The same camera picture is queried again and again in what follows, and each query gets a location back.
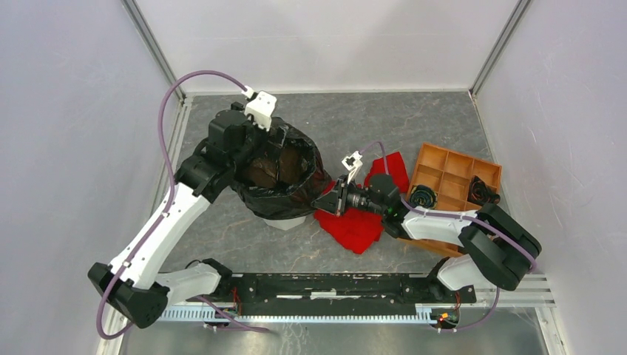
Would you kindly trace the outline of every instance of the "orange tray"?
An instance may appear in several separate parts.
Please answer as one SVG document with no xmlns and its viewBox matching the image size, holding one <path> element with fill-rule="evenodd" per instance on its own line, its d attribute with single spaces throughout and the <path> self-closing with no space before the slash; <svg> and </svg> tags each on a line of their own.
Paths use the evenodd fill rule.
<svg viewBox="0 0 627 355">
<path fill-rule="evenodd" d="M 468 211 L 481 206 L 467 201 L 473 176 L 479 176 L 494 192 L 501 187 L 501 166 L 450 149 L 423 143 L 410 182 L 410 192 L 417 185 L 429 186 L 438 197 L 436 210 Z M 463 255 L 454 244 L 435 240 L 404 240 L 445 257 Z"/>
</svg>

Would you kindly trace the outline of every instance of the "white bracket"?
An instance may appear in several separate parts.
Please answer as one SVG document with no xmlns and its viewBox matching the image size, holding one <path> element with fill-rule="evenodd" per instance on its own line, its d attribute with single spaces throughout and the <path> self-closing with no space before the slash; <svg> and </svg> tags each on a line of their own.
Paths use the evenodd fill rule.
<svg viewBox="0 0 627 355">
<path fill-rule="evenodd" d="M 254 93 L 255 91 L 248 86 L 246 91 L 242 91 L 242 94 L 248 99 L 252 99 Z M 265 91 L 259 91 L 255 99 L 246 104 L 244 115 L 251 118 L 253 124 L 256 124 L 259 128 L 269 131 L 272 123 L 272 114 L 276 107 L 277 98 Z"/>
<path fill-rule="evenodd" d="M 353 154 L 343 157 L 342 165 L 348 170 L 348 179 L 346 180 L 346 183 L 349 183 L 353 181 L 359 170 L 364 165 L 362 163 L 362 155 L 356 150 Z"/>
</svg>

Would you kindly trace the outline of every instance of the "plastic bag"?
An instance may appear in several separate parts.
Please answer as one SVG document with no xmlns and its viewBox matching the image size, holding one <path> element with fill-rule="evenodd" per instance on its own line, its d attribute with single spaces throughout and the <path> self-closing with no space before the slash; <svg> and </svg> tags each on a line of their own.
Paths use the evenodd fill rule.
<svg viewBox="0 0 627 355">
<path fill-rule="evenodd" d="M 272 118 L 268 142 L 231 188 L 246 207 L 266 220 L 287 220 L 311 214 L 331 177 L 318 147 L 281 118 Z"/>
</svg>

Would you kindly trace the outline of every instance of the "red towel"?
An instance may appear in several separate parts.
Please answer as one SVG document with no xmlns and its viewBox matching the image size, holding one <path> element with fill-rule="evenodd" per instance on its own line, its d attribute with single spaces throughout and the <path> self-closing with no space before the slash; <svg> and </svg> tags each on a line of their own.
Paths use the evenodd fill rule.
<svg viewBox="0 0 627 355">
<path fill-rule="evenodd" d="M 387 156 L 387 168 L 401 192 L 407 192 L 407 189 L 409 189 L 409 178 L 407 178 L 407 171 L 405 170 L 405 163 L 401 153 L 395 152 Z M 365 183 L 368 183 L 370 176 L 384 172 L 383 159 L 379 158 L 373 161 Z M 331 234 L 338 243 L 356 254 L 362 254 L 374 242 L 378 242 L 383 231 L 381 216 L 357 209 L 348 209 L 341 217 L 319 210 L 313 214 L 313 217 L 318 220 L 322 229 Z"/>
</svg>

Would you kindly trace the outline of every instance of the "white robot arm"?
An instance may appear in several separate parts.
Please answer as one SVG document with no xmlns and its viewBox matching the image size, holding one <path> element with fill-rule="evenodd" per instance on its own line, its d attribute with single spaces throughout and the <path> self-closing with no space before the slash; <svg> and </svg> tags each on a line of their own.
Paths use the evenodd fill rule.
<svg viewBox="0 0 627 355">
<path fill-rule="evenodd" d="M 108 264 L 95 263 L 89 270 L 88 277 L 101 294 L 106 293 L 114 275 L 122 271 L 106 300 L 139 328 L 151 325 L 168 305 L 214 293 L 221 281 L 231 276 L 219 263 L 204 261 L 181 271 L 158 272 L 185 230 L 231 184 L 236 169 L 246 166 L 268 140 L 276 98 L 265 92 L 255 94 L 251 89 L 244 94 L 249 103 L 245 107 L 234 104 L 219 112 L 209 124 L 208 137 L 181 164 L 175 175 L 177 183 L 169 212 L 164 214 L 157 209 L 118 256 Z M 352 157 L 355 161 L 346 161 L 350 158 L 347 157 L 342 162 L 346 161 L 347 168 L 360 167 L 361 155 Z M 420 294 L 426 292 L 428 297 L 443 300 L 451 292 L 486 280 L 513 290 L 529 270 L 529 261 L 540 254 L 537 240 L 496 205 L 487 204 L 479 211 L 468 212 L 414 209 L 401 199 L 391 176 L 374 175 L 369 186 L 362 189 L 351 181 L 354 175 L 340 177 L 334 189 L 314 201 L 313 207 L 335 215 L 348 208 L 377 213 L 393 237 L 440 240 L 465 249 L 467 254 L 463 257 L 442 260 L 432 270 L 433 281 L 429 281 L 428 287 L 421 286 L 428 289 Z M 127 262 L 129 253 L 160 217 L 161 223 Z M 518 247 L 501 238 L 493 240 L 490 231 L 494 229 L 514 240 L 512 243 Z"/>
</svg>

